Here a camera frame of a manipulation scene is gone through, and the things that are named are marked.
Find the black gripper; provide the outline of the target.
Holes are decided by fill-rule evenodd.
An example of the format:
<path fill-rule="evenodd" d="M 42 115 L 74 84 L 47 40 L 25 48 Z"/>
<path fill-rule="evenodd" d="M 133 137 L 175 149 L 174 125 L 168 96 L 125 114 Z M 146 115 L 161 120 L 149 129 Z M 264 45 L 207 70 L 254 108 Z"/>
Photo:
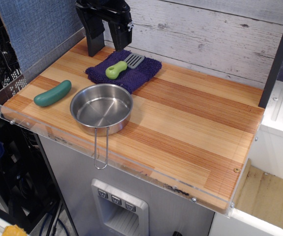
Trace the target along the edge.
<path fill-rule="evenodd" d="M 108 22 L 116 51 L 132 42 L 133 20 L 125 0 L 77 0 L 78 16 L 87 35 L 97 38 L 105 31 L 102 20 Z"/>

